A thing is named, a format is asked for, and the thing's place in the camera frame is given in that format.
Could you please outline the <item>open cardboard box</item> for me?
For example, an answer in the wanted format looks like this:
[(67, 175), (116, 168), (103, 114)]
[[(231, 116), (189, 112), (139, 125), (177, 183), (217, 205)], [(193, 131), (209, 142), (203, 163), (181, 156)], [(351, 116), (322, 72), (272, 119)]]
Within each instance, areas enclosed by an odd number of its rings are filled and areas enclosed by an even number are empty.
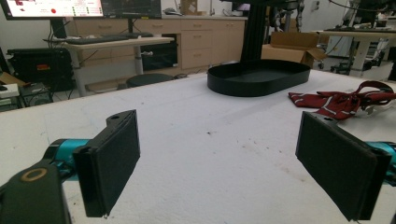
[(318, 35), (312, 33), (272, 32), (269, 44), (262, 46), (262, 59), (283, 60), (313, 67), (327, 55), (318, 47)]

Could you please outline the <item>dark computer monitor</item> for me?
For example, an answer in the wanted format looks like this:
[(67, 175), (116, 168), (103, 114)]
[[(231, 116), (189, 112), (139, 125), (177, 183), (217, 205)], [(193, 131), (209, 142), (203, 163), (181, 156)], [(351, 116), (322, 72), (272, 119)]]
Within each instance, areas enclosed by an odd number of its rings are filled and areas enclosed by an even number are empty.
[(104, 16), (123, 19), (160, 19), (161, 0), (101, 0)]

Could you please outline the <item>round black stool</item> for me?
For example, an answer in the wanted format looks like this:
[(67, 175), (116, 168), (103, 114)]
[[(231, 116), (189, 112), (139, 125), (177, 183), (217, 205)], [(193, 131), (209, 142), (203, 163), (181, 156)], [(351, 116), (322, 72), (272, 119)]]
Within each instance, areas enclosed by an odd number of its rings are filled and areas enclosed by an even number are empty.
[(173, 79), (174, 79), (173, 76), (169, 76), (166, 74), (157, 74), (157, 73), (144, 74), (144, 75), (137, 75), (137, 76), (128, 78), (126, 80), (126, 85), (128, 88), (134, 88), (134, 87), (141, 87), (141, 86), (145, 86), (145, 85), (170, 81)]

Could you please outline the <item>beige drawer cabinet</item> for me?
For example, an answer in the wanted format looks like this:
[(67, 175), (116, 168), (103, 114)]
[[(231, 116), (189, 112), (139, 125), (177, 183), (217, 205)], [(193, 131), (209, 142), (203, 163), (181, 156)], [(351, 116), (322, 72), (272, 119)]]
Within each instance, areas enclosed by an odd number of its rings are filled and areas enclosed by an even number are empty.
[(136, 32), (151, 37), (177, 37), (177, 67), (199, 68), (238, 61), (244, 41), (246, 19), (221, 16), (163, 16), (160, 20), (137, 20)]

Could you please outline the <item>white workbench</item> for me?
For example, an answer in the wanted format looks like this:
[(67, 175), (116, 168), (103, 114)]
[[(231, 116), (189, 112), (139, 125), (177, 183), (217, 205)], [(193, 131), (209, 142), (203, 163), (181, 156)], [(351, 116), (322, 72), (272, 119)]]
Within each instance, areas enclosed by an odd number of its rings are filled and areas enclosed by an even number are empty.
[[(315, 31), (319, 35), (352, 37), (349, 53), (349, 75), (351, 77), (385, 80), (389, 77), (393, 62), (388, 59), (389, 50), (396, 48), (396, 31), (369, 30), (369, 31)], [(373, 42), (383, 43), (379, 50), (384, 52), (380, 66), (363, 70), (367, 52)]]

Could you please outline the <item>small cardboard box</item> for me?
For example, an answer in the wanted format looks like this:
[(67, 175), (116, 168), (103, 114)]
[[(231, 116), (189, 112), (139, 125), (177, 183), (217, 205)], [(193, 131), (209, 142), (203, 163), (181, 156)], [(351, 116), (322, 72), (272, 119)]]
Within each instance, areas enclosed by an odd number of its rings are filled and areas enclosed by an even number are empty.
[(180, 12), (183, 15), (204, 16), (205, 11), (198, 8), (198, 0), (180, 0)]

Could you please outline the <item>black equipment case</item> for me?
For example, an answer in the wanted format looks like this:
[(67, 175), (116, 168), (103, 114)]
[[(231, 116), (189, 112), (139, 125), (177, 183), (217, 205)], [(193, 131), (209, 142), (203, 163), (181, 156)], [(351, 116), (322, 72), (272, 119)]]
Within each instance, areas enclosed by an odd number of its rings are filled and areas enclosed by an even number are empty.
[(74, 88), (72, 60), (65, 48), (9, 49), (7, 55), (13, 75), (20, 80), (41, 82), (51, 91)]

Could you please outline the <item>black metal stand column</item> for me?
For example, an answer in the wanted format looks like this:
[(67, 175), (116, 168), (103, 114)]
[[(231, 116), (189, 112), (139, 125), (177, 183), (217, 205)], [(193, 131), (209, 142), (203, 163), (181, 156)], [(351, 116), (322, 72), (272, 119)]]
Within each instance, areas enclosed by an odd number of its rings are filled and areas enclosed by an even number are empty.
[(250, 8), (240, 61), (259, 60), (266, 28), (278, 28), (281, 10), (297, 9), (300, 0), (241, 0), (241, 3), (249, 4)]

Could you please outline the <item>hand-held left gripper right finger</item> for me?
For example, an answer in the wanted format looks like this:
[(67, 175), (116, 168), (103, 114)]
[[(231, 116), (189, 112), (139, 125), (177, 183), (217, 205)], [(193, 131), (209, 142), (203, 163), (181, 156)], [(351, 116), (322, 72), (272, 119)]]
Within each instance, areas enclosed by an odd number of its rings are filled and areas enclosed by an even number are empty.
[(396, 187), (396, 143), (363, 142), (320, 114), (302, 114), (296, 157), (347, 220), (369, 220), (382, 185)]

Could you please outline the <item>black oval tray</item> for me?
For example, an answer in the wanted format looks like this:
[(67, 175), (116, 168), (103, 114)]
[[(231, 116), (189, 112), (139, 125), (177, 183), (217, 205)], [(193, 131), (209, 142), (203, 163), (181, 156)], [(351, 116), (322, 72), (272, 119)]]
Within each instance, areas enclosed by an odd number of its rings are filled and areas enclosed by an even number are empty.
[(255, 60), (214, 66), (207, 71), (207, 87), (237, 97), (260, 97), (308, 81), (308, 65), (282, 60)]

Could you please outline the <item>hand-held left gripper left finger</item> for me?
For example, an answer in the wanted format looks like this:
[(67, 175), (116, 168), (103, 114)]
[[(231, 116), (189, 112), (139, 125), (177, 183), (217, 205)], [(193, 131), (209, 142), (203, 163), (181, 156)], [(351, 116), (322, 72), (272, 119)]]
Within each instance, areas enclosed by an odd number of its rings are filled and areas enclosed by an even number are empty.
[(140, 158), (137, 113), (128, 110), (106, 119), (92, 139), (58, 139), (44, 158), (61, 179), (79, 182), (87, 217), (110, 214)]

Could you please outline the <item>red striped bow tie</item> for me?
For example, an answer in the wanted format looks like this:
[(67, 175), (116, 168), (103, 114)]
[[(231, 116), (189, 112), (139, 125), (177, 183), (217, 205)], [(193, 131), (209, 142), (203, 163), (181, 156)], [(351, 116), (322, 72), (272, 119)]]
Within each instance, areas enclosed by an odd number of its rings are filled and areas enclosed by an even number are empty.
[(387, 105), (396, 100), (396, 92), (379, 81), (364, 81), (353, 92), (318, 91), (316, 94), (290, 92), (297, 107), (317, 108), (317, 114), (336, 120), (354, 117), (370, 105)]

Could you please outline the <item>black keyboard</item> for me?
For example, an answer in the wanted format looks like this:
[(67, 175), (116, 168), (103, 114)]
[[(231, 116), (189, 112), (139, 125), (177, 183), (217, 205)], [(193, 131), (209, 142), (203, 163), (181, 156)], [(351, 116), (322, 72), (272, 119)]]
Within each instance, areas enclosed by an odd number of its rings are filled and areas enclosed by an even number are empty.
[(96, 38), (66, 39), (65, 43), (69, 45), (89, 45), (89, 44), (121, 41), (121, 40), (128, 40), (128, 38), (125, 36), (103, 36)]

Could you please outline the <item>light wooden standing desk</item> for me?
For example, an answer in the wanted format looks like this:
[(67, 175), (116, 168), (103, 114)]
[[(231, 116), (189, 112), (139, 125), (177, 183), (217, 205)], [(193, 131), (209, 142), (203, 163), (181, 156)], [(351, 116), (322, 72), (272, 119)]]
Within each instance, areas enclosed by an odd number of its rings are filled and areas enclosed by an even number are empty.
[(87, 85), (131, 75), (143, 75), (141, 47), (165, 44), (172, 37), (138, 37), (112, 42), (63, 44), (72, 59), (74, 78), (80, 96), (89, 95)]

